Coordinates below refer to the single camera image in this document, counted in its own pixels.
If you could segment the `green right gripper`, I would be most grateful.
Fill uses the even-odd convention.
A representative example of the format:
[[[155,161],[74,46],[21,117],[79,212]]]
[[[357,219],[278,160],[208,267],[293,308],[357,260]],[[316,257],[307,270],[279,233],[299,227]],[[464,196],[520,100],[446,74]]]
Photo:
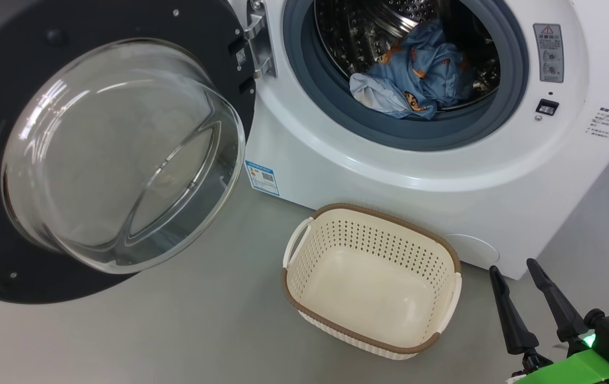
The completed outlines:
[[[550,279],[536,259],[526,260],[534,284],[540,290],[556,322],[558,340],[570,342],[588,332],[582,316]],[[539,346],[512,303],[510,289],[497,266],[489,267],[500,326],[507,352],[521,355],[534,352]],[[609,383],[609,361],[598,353],[597,336],[588,335],[580,345],[588,347],[558,362],[541,355],[524,359],[524,369],[514,372],[507,383]]]

